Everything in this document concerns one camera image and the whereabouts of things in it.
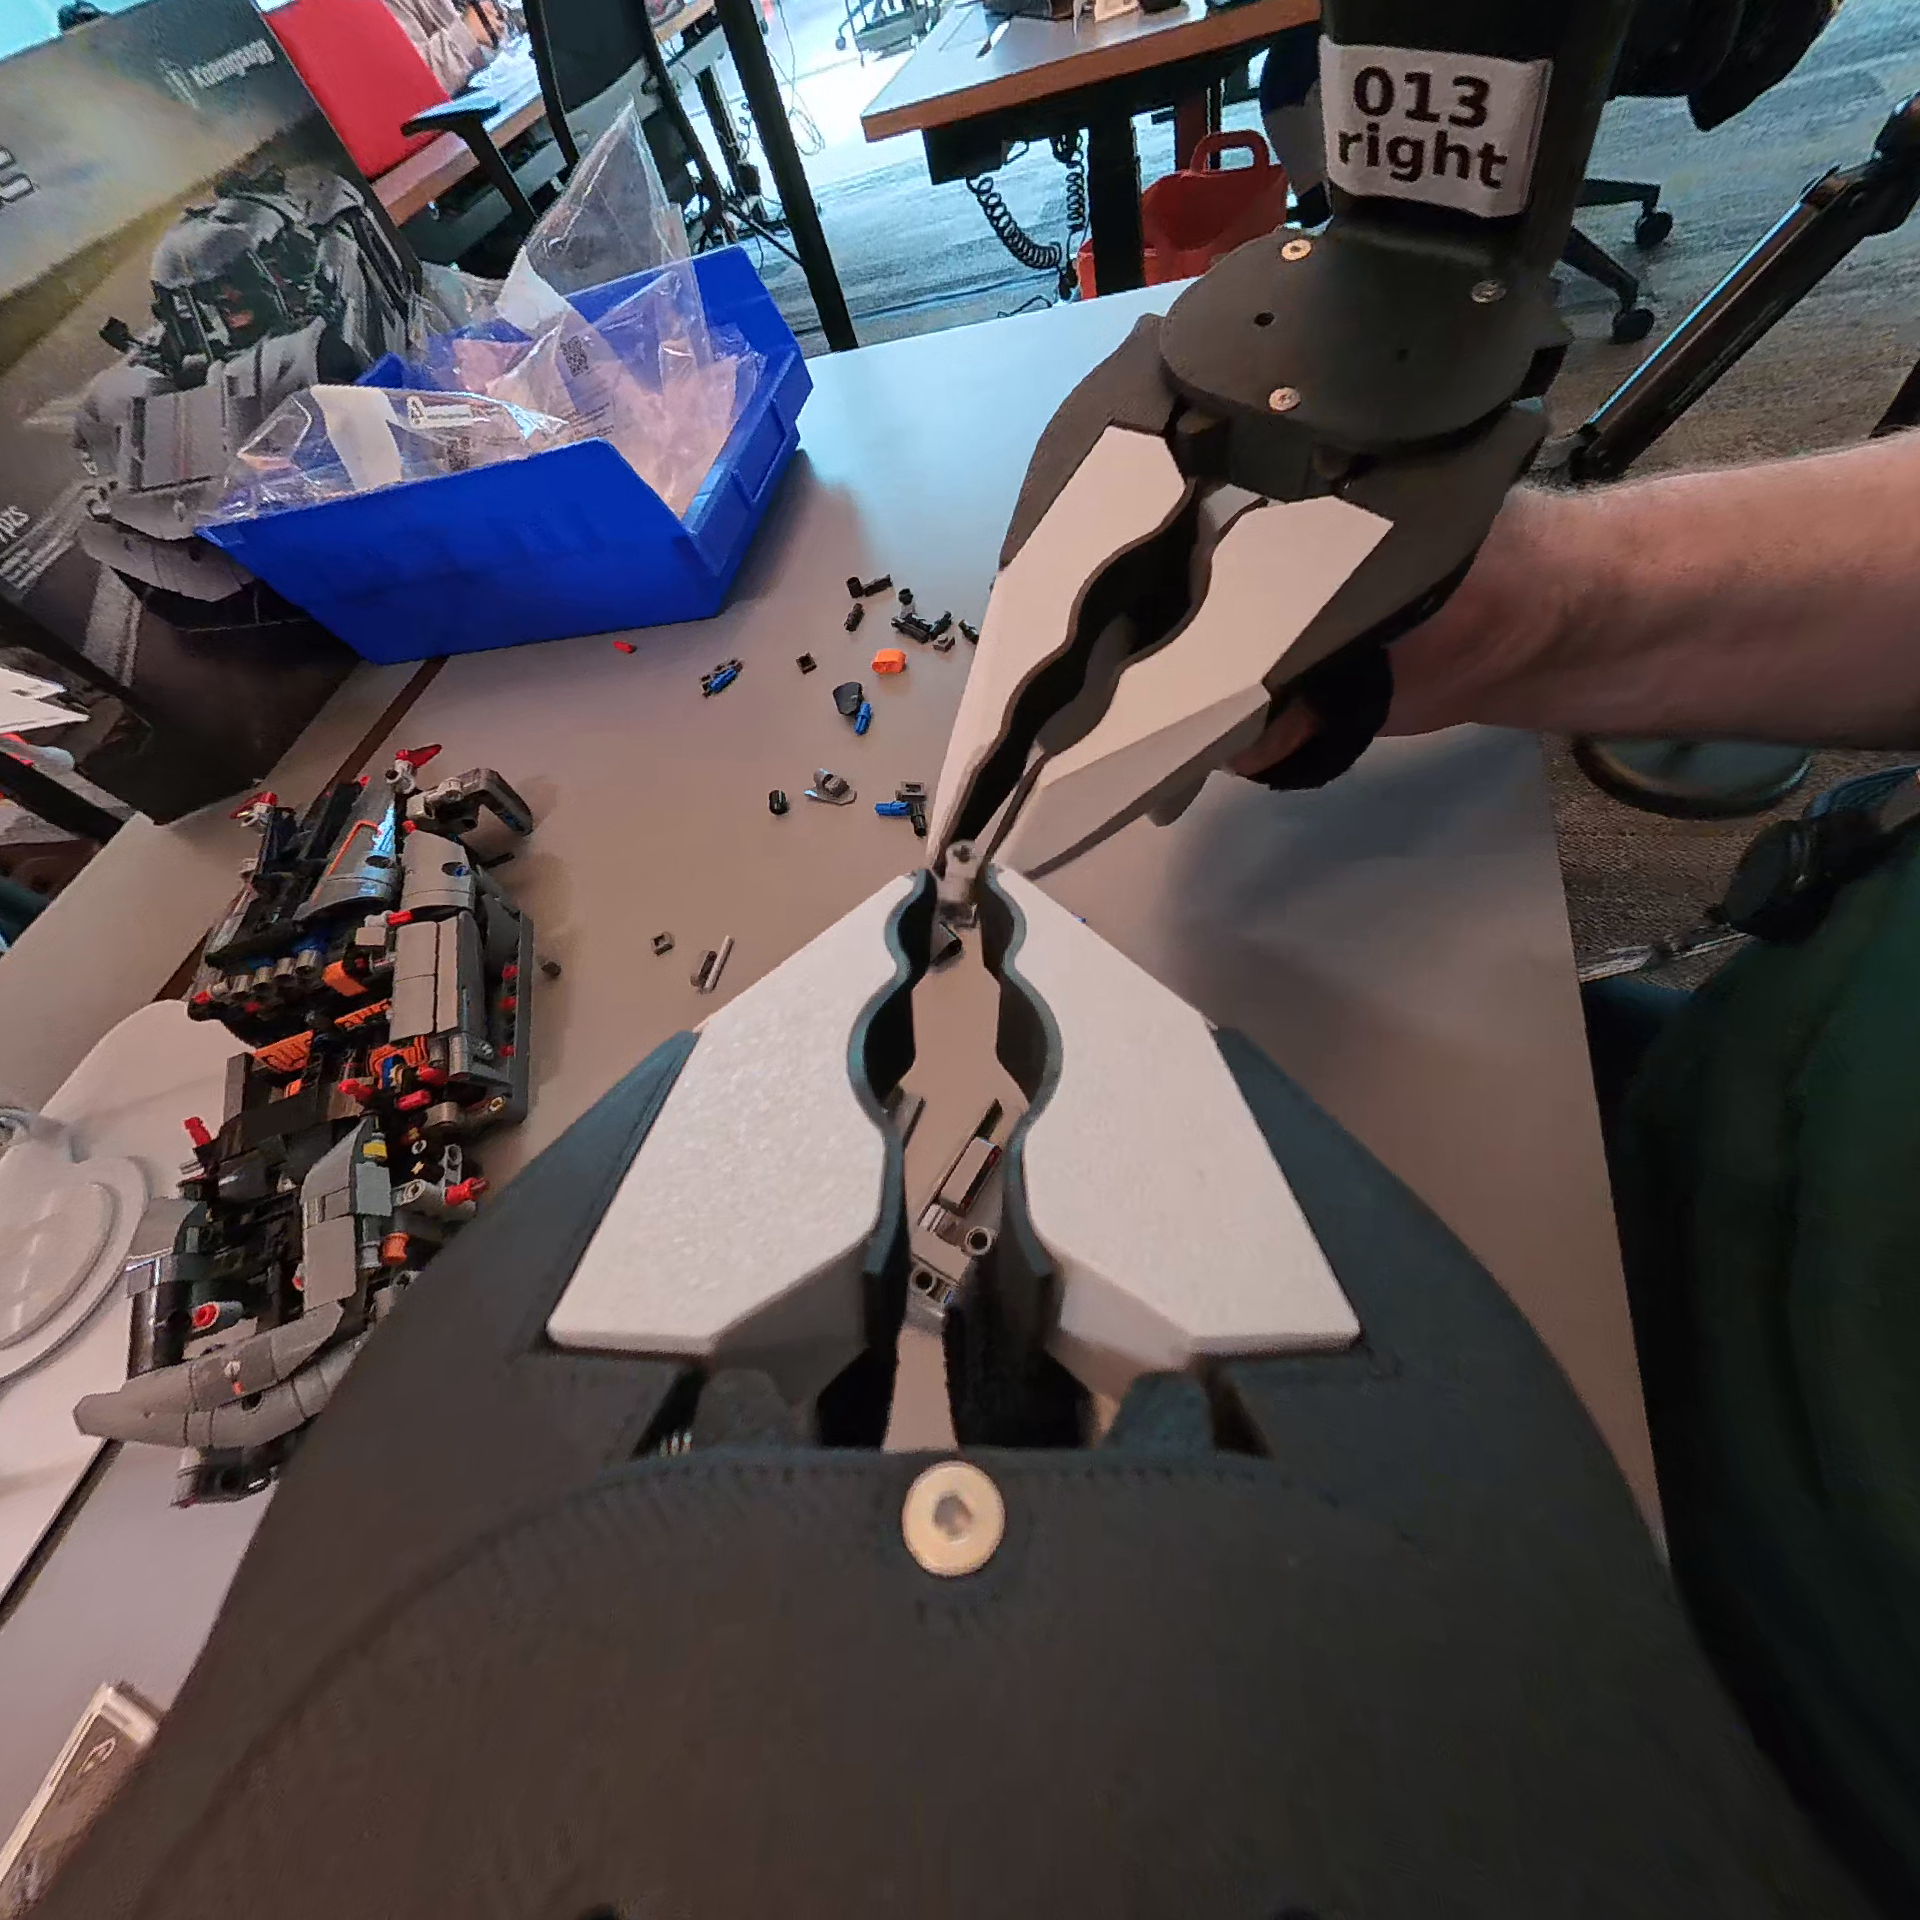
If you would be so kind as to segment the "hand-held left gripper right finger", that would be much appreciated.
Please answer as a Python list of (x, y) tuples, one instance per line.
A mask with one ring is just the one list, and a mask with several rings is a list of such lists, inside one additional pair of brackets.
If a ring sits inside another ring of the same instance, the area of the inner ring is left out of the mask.
[(977, 1439), (1075, 1442), (1143, 1375), (1349, 1350), (1359, 1319), (1228, 1038), (1033, 879), (989, 867), (977, 913), (1023, 1094), (977, 1277)]

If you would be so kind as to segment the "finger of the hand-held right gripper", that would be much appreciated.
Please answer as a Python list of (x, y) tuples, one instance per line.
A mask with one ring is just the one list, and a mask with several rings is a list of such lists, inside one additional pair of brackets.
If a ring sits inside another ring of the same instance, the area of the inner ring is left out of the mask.
[(1179, 818), (1210, 775), (1263, 729), (1266, 675), (1389, 529), (1335, 495), (1234, 517), (1212, 547), (1195, 611), (1164, 645), (1118, 665), (1092, 724), (1044, 755), (1031, 785), (1033, 878), (1139, 818)]
[(1194, 483), (1165, 438), (1110, 425), (998, 567), (929, 827), (929, 869), (949, 870), (1069, 721), (1115, 619), (1158, 621), (1188, 604)]

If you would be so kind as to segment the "grey lego panel assembly red pins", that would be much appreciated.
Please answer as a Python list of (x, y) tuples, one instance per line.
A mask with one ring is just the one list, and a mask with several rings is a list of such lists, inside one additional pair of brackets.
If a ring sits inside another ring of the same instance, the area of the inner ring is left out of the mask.
[(938, 1329), (950, 1308), (970, 1292), (983, 1262), (989, 1259), (997, 1229), (961, 1222), (953, 1231), (917, 1225), (907, 1253), (907, 1310)]

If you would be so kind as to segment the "grey black lego car model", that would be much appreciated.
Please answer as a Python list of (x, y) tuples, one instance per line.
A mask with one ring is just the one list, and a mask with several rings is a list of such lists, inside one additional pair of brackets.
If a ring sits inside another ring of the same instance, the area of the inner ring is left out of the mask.
[(267, 1489), (490, 1190), (476, 1145), (531, 1103), (538, 932), (491, 869), (538, 818), (437, 743), (303, 809), (236, 812), (258, 849), (186, 1011), (238, 1039), (189, 1117), (174, 1236), (133, 1254), (127, 1379), (75, 1405), (179, 1449), (175, 1506)]

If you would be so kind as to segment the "person's right forearm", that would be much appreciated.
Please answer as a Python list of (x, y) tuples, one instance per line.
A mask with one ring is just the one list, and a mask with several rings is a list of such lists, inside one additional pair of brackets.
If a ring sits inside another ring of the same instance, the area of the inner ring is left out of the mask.
[(1916, 433), (1513, 508), (1506, 724), (1916, 749)]

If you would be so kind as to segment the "white lego sticker sheet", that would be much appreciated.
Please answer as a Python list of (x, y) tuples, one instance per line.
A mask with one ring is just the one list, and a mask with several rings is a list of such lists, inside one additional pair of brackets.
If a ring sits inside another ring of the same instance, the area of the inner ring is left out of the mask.
[(28, 1916), (59, 1866), (133, 1775), (161, 1713), (131, 1685), (100, 1685), (3, 1846), (3, 1916)]

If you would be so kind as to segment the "person's right hand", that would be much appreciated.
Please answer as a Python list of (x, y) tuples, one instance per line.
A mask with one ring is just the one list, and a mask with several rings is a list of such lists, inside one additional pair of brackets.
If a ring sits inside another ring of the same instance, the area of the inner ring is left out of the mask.
[(1513, 490), (1447, 604), (1383, 650), (1391, 677), (1388, 735), (1495, 721), (1497, 695), (1551, 626), (1551, 593), (1534, 580), (1551, 517), (1545, 491)]

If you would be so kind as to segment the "red carry bag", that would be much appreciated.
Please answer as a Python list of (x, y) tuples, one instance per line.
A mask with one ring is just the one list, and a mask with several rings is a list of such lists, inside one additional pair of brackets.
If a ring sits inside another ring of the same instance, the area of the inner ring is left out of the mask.
[(1282, 227), (1286, 211), (1289, 181), (1262, 132), (1204, 134), (1185, 170), (1141, 187), (1132, 124), (1114, 119), (1091, 132), (1079, 295), (1195, 277)]

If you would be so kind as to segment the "brown wooden desk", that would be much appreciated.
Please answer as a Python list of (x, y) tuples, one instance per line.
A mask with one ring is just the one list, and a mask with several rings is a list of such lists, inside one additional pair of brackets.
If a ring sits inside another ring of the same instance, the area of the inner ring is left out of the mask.
[(1134, 122), (1174, 111), (1174, 161), (1215, 122), (1210, 93), (1315, 2), (1179, 4), (1107, 21), (997, 19), (957, 6), (861, 111), (868, 141), (919, 134), (932, 182), (997, 170), (1003, 148), (1087, 134), (1095, 287), (1145, 286)]

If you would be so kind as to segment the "black office chair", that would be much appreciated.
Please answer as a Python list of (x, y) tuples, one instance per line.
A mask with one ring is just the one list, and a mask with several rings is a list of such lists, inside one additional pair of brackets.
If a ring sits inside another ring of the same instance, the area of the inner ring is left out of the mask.
[(729, 42), (710, 4), (522, 4), (561, 181), (634, 108), (677, 227), (692, 251), (755, 238), (802, 263), (753, 163), (753, 127), (715, 75)]
[[(1636, 2), (1610, 82), (1617, 101), (1687, 103), (1701, 132), (1714, 130), (1783, 82), (1831, 27), (1842, 2)], [(1613, 300), (1612, 343), (1638, 346), (1655, 315), (1641, 298), (1641, 277), (1597, 247), (1578, 223), (1588, 209), (1636, 209), (1634, 247), (1659, 249), (1673, 215), (1653, 181), (1588, 173), (1575, 202), (1575, 227), (1562, 254), (1573, 275), (1597, 283)]]

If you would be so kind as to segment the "black framed sign stand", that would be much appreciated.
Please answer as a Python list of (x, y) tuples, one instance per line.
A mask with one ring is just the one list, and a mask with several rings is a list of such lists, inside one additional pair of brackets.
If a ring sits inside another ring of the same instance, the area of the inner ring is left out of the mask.
[(1575, 735), (1578, 770), (1619, 805), (1670, 820), (1725, 822), (1786, 805), (1811, 777), (1802, 747), (1755, 741)]

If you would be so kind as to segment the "dark metal pole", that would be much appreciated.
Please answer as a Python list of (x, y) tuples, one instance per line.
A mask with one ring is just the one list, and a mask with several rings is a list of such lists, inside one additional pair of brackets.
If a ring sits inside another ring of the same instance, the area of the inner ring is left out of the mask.
[(775, 62), (761, 31), (755, 2), (713, 4), (746, 103), (756, 125), (759, 146), (775, 178), (780, 205), (791, 233), (791, 247), (807, 279), (830, 351), (858, 348), (858, 331), (849, 313), (845, 293), (826, 239), (826, 229), (809, 190), (805, 164), (788, 125)]

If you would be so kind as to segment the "blue plastic bin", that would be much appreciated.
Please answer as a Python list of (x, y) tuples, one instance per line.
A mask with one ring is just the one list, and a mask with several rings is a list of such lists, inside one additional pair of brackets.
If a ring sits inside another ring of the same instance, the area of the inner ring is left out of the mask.
[(746, 249), (690, 268), (759, 377), (685, 514), (597, 438), (203, 538), (381, 665), (713, 617), (799, 449), (812, 381)]

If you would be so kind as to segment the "crumpled clear plastic bags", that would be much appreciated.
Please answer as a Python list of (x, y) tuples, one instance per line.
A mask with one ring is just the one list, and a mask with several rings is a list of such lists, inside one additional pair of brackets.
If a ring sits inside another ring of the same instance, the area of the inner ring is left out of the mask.
[(709, 308), (634, 105), (502, 281), (431, 270), (399, 383), (315, 386), (234, 453), (215, 526), (609, 442), (683, 517), (765, 372)]

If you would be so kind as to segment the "red office chair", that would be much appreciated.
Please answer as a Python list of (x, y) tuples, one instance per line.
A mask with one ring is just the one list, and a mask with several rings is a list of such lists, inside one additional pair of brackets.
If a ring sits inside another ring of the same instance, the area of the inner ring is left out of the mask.
[(380, 2), (258, 4), (389, 215), (405, 223), (479, 173), (466, 134), (507, 141), (545, 119), (531, 57), (452, 101)]

